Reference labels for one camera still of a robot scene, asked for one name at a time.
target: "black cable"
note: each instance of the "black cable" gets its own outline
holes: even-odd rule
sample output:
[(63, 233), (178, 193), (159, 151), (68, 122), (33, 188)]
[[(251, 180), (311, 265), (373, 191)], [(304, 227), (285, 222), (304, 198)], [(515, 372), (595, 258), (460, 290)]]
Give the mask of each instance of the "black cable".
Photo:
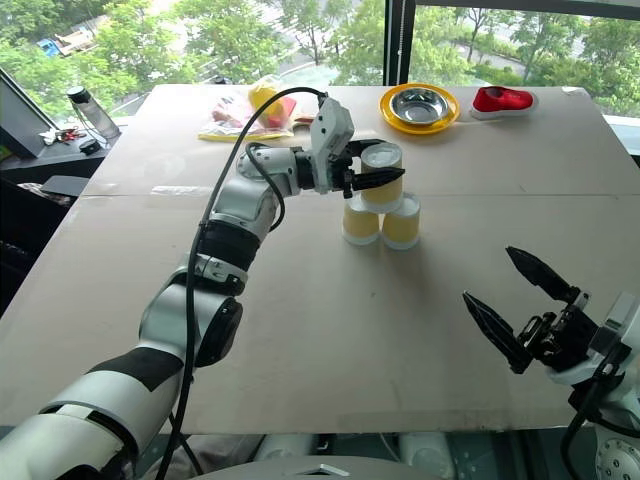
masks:
[[(171, 424), (172, 427), (174, 422), (175, 422), (175, 417), (173, 416), (173, 413), (170, 413), (169, 423)], [(180, 433), (180, 445), (182, 446), (185, 453), (187, 454), (187, 457), (189, 457), (189, 461), (191, 462), (191, 465), (193, 466), (193, 469), (195, 470), (196, 475), (204, 475), (204, 471), (202, 470), (202, 466), (200, 465), (200, 462), (196, 458), (196, 454), (193, 453), (193, 450), (191, 450), (191, 447), (187, 443), (187, 437), (185, 437), (182, 433)]]
[(266, 147), (266, 145), (258, 142), (247, 143), (247, 145), (245, 146), (245, 152), (247, 153), (247, 157), (249, 158), (249, 161), (253, 164), (253, 166), (256, 167), (256, 170), (258, 170), (258, 173), (262, 175), (262, 178), (264, 178), (265, 181), (269, 184), (269, 186), (271, 187), (271, 190), (273, 190), (273, 193), (276, 195), (276, 198), (278, 199), (278, 204), (280, 206), (280, 214), (278, 215), (278, 219), (273, 223), (273, 225), (271, 225), (271, 228), (269, 228), (269, 231), (273, 232), (276, 228), (280, 226), (280, 224), (282, 223), (282, 220), (284, 220), (284, 197), (282, 196), (282, 192), (280, 191), (276, 183), (273, 181), (271, 176), (266, 172), (264, 167), (260, 165), (260, 163), (253, 156), (253, 149), (255, 147)]
[(289, 95), (291, 93), (297, 92), (306, 92), (311, 93), (317, 97), (325, 97), (326, 94), (316, 90), (315, 88), (310, 87), (294, 87), (287, 88), (276, 93), (273, 97), (267, 100), (260, 108), (258, 108), (254, 114), (251, 116), (247, 124), (244, 126), (240, 135), (238, 135), (238, 139), (236, 143), (233, 145), (231, 149), (231, 153), (229, 154), (229, 158), (227, 162), (224, 164), (222, 168), (222, 172), (218, 177), (218, 180), (213, 187), (213, 192), (211, 192), (211, 196), (209, 197), (209, 201), (207, 202), (207, 206), (204, 209), (202, 214), (202, 219), (198, 224), (198, 228), (196, 230), (196, 234), (193, 237), (193, 242), (191, 244), (191, 251), (189, 252), (189, 261), (187, 264), (187, 275), (186, 275), (186, 321), (187, 321), (187, 344), (186, 344), (186, 352), (185, 352), (185, 363), (184, 369), (182, 372), (182, 384), (180, 385), (180, 393), (178, 395), (178, 405), (176, 407), (175, 414), (175, 422), (171, 429), (171, 434), (169, 435), (169, 442), (167, 443), (167, 448), (164, 451), (164, 455), (162, 457), (162, 462), (160, 463), (160, 468), (158, 469), (158, 473), (156, 474), (156, 480), (163, 480), (167, 474), (167, 470), (169, 469), (169, 463), (171, 462), (171, 457), (173, 455), (173, 451), (178, 444), (180, 437), (180, 430), (182, 429), (182, 422), (184, 420), (184, 414), (187, 407), (187, 400), (189, 398), (189, 390), (191, 388), (191, 379), (193, 375), (194, 363), (195, 363), (195, 343), (196, 343), (196, 319), (195, 319), (195, 305), (194, 305), (194, 287), (195, 287), (195, 266), (196, 266), (196, 258), (198, 245), (200, 243), (200, 238), (202, 236), (202, 230), (207, 224), (209, 220), (209, 216), (211, 215), (211, 211), (213, 210), (213, 205), (218, 197), (218, 193), (222, 188), (222, 183), (224, 182), (231, 165), (233, 164), (233, 159), (235, 158), (238, 150), (240, 149), (240, 145), (242, 144), (244, 137), (247, 135), (247, 132), (251, 128), (251, 126), (256, 122), (256, 120), (264, 113), (264, 111), (269, 108), (271, 104), (273, 104), (279, 98), (284, 97), (285, 95)]
[(640, 438), (640, 431), (634, 430), (633, 428), (622, 427), (620, 425), (616, 425), (615, 423), (611, 423), (603, 418), (598, 420), (596, 423), (603, 426), (604, 428), (608, 428), (612, 432), (615, 432), (619, 435), (626, 435), (627, 437), (631, 438)]
[(569, 476), (572, 480), (582, 480), (582, 477), (576, 472), (576, 469), (571, 462), (571, 458), (569, 457), (569, 448), (571, 447), (571, 443), (573, 442), (578, 430), (582, 427), (582, 424), (587, 419), (589, 412), (592, 410), (594, 404), (600, 400), (600, 378), (596, 378), (591, 387), (589, 387), (589, 391), (587, 395), (584, 397), (584, 401), (578, 412), (571, 420), (571, 423), (567, 427), (567, 431), (562, 437), (562, 442), (560, 443), (560, 455), (562, 457), (562, 462), (564, 463), (567, 472), (569, 472)]

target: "plastic bag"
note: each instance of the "plastic bag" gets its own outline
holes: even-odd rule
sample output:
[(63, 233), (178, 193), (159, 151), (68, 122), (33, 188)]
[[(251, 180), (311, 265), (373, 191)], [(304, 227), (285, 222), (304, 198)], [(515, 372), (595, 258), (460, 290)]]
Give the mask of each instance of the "plastic bag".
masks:
[[(229, 92), (216, 99), (211, 120), (198, 133), (198, 138), (217, 142), (235, 142), (257, 108), (277, 91), (275, 77), (267, 76), (256, 82), (247, 94)], [(292, 98), (284, 97), (270, 105), (255, 122), (246, 140), (259, 141), (293, 135), (291, 117), (296, 106)]]

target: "robotic arm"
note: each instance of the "robotic arm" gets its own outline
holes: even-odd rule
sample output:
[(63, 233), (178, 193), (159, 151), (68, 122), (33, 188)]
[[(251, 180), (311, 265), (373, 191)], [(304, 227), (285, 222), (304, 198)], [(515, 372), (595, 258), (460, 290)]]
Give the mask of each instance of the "robotic arm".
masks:
[[(325, 96), (311, 124), (311, 150), (250, 146), (239, 159), (239, 175), (220, 192), (197, 249), (195, 367), (216, 363), (233, 343), (242, 317), (235, 297), (271, 228), (278, 194), (342, 190), (349, 197), (351, 190), (384, 185), (404, 173), (355, 174), (349, 169), (353, 157), (381, 141), (350, 141), (353, 133), (349, 111)], [(132, 477), (135, 459), (165, 423), (181, 387), (187, 257), (145, 310), (133, 350), (93, 367), (5, 437), (1, 478)]]
[(484, 335), (522, 374), (533, 359), (547, 367), (552, 381), (570, 385), (574, 420), (562, 442), (571, 478), (580, 480), (569, 458), (573, 436), (584, 423), (596, 426), (596, 472), (601, 480), (640, 476), (640, 404), (635, 359), (640, 353), (640, 298), (621, 293), (598, 327), (583, 311), (591, 295), (569, 285), (530, 253), (507, 247), (516, 269), (551, 298), (566, 304), (559, 315), (533, 316), (515, 337), (513, 329), (489, 306), (465, 292), (471, 316)]

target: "yellow object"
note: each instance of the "yellow object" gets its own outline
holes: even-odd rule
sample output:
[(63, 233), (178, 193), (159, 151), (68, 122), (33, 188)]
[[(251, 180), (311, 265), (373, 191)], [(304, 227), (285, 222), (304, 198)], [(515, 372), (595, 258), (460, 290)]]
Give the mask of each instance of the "yellow object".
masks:
[[(362, 152), (362, 173), (384, 167), (402, 168), (402, 150), (392, 143), (372, 145)], [(365, 207), (374, 213), (387, 213), (395, 210), (402, 202), (402, 177), (381, 187), (362, 191)]]
[(360, 195), (345, 202), (342, 236), (354, 245), (367, 245), (377, 240), (380, 230), (378, 215), (367, 211)]
[[(271, 97), (273, 97), (278, 90), (275, 85), (269, 81), (269, 77), (263, 78), (256, 83), (251, 90), (249, 90), (249, 102), (254, 110), (257, 110), (266, 103)], [(260, 115), (260, 122), (264, 126), (268, 126), (268, 117), (282, 117), (284, 113), (284, 107), (281, 103), (282, 99), (275, 101), (272, 105), (269, 105), (262, 115)]]
[[(415, 87), (434, 90), (444, 98), (446, 98), (447, 103), (449, 104), (449, 113), (447, 114), (447, 116), (442, 120), (438, 120), (437, 122), (432, 123), (431, 125), (424, 126), (410, 125), (397, 118), (391, 111), (391, 98), (396, 93), (402, 90)], [(453, 122), (456, 121), (456, 119), (460, 115), (460, 104), (458, 103), (458, 100), (456, 100), (456, 97), (440, 87), (434, 87), (433, 85), (427, 85), (426, 83), (405, 83), (404, 85), (398, 85), (396, 87), (390, 88), (382, 96), (382, 98), (380, 98), (380, 112), (382, 113), (382, 116), (387, 121), (387, 123), (396, 130), (400, 130), (401, 132), (405, 133), (411, 133), (414, 135), (430, 135), (432, 133), (438, 133), (442, 130), (445, 130), (446, 128), (449, 128), (453, 124)]]
[[(273, 133), (249, 133), (244, 137), (244, 139), (247, 142), (259, 142), (261, 140), (272, 140), (274, 138), (281, 137), (293, 137), (293, 132), (283, 130)], [(200, 132), (198, 133), (198, 138), (200, 140), (209, 140), (210, 142), (235, 142), (238, 139), (238, 136)]]
[(387, 213), (382, 222), (382, 240), (394, 250), (407, 250), (418, 243), (420, 226), (420, 202), (405, 193), (402, 205)]

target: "yellow plate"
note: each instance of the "yellow plate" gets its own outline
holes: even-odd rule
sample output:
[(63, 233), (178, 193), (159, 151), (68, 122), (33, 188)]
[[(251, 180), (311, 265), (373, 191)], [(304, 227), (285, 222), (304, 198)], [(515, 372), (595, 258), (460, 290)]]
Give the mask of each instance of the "yellow plate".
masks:
[[(411, 125), (410, 123), (403, 122), (398, 117), (396, 117), (391, 111), (391, 98), (398, 92), (405, 90), (407, 88), (415, 88), (422, 87), (428, 88), (430, 90), (434, 90), (447, 99), (447, 103), (449, 104), (449, 113), (442, 120), (438, 120), (431, 125)], [(414, 135), (429, 135), (432, 133), (438, 133), (442, 130), (449, 128), (453, 122), (456, 121), (458, 116), (460, 115), (460, 104), (456, 97), (451, 95), (446, 90), (435, 87), (433, 85), (427, 85), (426, 83), (405, 83), (404, 85), (398, 85), (397, 87), (393, 87), (380, 98), (380, 112), (382, 116), (387, 121), (389, 125), (391, 125), (396, 130), (400, 130), (405, 133), (412, 133)]]

